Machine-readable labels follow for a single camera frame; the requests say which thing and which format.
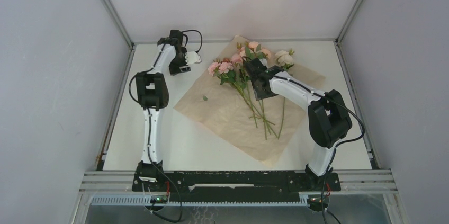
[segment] white wall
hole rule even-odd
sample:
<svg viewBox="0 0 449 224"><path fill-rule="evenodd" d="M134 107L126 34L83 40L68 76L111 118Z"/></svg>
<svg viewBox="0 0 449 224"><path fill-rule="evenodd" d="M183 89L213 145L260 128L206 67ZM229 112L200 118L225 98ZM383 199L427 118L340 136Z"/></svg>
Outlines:
<svg viewBox="0 0 449 224"><path fill-rule="evenodd" d="M343 54L411 223L447 223L449 0L365 0Z"/></svg>
<svg viewBox="0 0 449 224"><path fill-rule="evenodd" d="M131 39L198 29L207 40L336 38L355 0L112 0Z"/></svg>
<svg viewBox="0 0 449 224"><path fill-rule="evenodd" d="M67 223L128 47L100 0L0 5L0 223Z"/></svg>

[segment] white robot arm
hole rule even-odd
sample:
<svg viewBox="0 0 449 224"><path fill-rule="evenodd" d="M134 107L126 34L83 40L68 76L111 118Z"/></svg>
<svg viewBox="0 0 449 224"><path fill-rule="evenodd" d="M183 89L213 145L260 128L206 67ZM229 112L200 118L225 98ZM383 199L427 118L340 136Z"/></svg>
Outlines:
<svg viewBox="0 0 449 224"><path fill-rule="evenodd" d="M244 62L244 66L257 100L282 95L308 112L309 130L316 144L306 172L323 177L330 169L336 147L352 127L340 93L314 89L278 66L268 69L257 58Z"/></svg>
<svg viewBox="0 0 449 224"><path fill-rule="evenodd" d="M168 104L168 89L164 74L171 75L190 71L190 65L200 63L197 52L187 52L182 47L183 32L172 30L170 37L158 41L158 55L149 70L137 73L137 100L143 108L145 130L141 161L145 164L160 164L163 160L160 149L161 120Z"/></svg>

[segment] pink carnation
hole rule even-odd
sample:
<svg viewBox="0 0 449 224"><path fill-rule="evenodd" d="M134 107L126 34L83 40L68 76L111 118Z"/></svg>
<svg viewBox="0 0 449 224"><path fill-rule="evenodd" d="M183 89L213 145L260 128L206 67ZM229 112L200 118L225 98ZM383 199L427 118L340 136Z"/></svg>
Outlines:
<svg viewBox="0 0 449 224"><path fill-rule="evenodd" d="M232 66L232 63L230 62L222 62L220 66L218 67L218 72L220 74L222 73L228 73L230 70L233 70L234 67Z"/></svg>
<svg viewBox="0 0 449 224"><path fill-rule="evenodd" d="M271 58L271 55L272 55L272 54L271 54L271 52L270 52L268 49L262 48L262 49L261 49L261 52L265 54L266 58L268 58L268 59Z"/></svg>
<svg viewBox="0 0 449 224"><path fill-rule="evenodd" d="M238 53L235 53L232 57L231 57L231 63L235 64L235 63L243 63L243 59L241 58L241 56Z"/></svg>
<svg viewBox="0 0 449 224"><path fill-rule="evenodd" d="M248 44L248 47L251 48L251 49L256 49L258 45L259 45L259 42L251 41L251 42Z"/></svg>
<svg viewBox="0 0 449 224"><path fill-rule="evenodd" d="M213 62L208 68L209 74L213 75L213 73L218 68L218 66L220 66L220 64L218 62Z"/></svg>

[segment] white table surface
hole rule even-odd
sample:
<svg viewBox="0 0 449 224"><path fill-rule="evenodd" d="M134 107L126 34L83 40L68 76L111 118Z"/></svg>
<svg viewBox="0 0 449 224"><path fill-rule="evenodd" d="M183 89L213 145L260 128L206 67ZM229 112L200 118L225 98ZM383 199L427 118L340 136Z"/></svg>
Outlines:
<svg viewBox="0 0 449 224"><path fill-rule="evenodd" d="M162 124L164 140L161 145L164 170L303 170L311 158L314 146L309 134L308 119L301 121L277 164L269 168L173 109L195 80L208 68L212 59L216 58L227 44L204 43L200 51L203 61L201 64L193 65L191 72L170 76L167 68L167 72L164 73L170 94ZM197 44L189 46L189 50L197 48ZM296 63L326 77L322 90L339 91L348 108L354 110L332 41L269 41L262 43L262 46L274 52L293 48ZM149 68L155 54L155 44L137 45L128 82L135 73ZM352 122L353 128L348 132L346 139L360 135L357 121L352 118ZM136 169L142 154L143 128L142 108L130 98L126 88L107 151L104 170ZM335 169L371 169L363 140L341 145L337 150L333 166Z"/></svg>

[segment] flower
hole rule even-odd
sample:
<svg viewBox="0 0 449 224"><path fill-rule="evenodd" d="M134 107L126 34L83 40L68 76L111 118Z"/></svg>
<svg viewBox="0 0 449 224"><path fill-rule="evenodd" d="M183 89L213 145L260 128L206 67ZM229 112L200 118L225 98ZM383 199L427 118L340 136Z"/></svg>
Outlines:
<svg viewBox="0 0 449 224"><path fill-rule="evenodd" d="M228 73L230 70L233 70L234 67L232 66L232 63L230 62L222 62L220 66L218 67L218 72L220 74L222 73Z"/></svg>
<svg viewBox="0 0 449 224"><path fill-rule="evenodd" d="M241 56L238 53L235 53L232 57L231 57L231 63L235 64L235 63L243 63L243 59L241 58Z"/></svg>
<svg viewBox="0 0 449 224"><path fill-rule="evenodd" d="M208 68L209 74L210 74L210 75L213 75L213 73L214 73L215 70L218 68L218 66L220 66L220 63L218 63L218 62L213 62L213 63L209 66L209 68Z"/></svg>
<svg viewBox="0 0 449 224"><path fill-rule="evenodd" d="M259 42L256 42L256 41L251 41L250 43L248 43L248 47L251 49L257 48L258 45L259 45Z"/></svg>
<svg viewBox="0 0 449 224"><path fill-rule="evenodd" d="M268 58L268 59L271 58L271 52L268 49L262 48L261 52L265 54L266 58Z"/></svg>
<svg viewBox="0 0 449 224"><path fill-rule="evenodd" d="M279 52L277 52L275 55L274 55L274 58L279 58L279 57L281 57L281 56L285 56L285 55L288 55L289 53L287 52L287 51L284 51L284 50L281 50L281 51L279 51Z"/></svg>
<svg viewBox="0 0 449 224"><path fill-rule="evenodd" d="M241 57L246 56L246 54L245 54L245 48L243 48L243 50L240 52L240 56L241 56Z"/></svg>
<svg viewBox="0 0 449 224"><path fill-rule="evenodd" d="M279 65L284 66L286 64L292 64L293 63L293 57L291 57L288 53L287 55L280 56L277 59L277 62Z"/></svg>

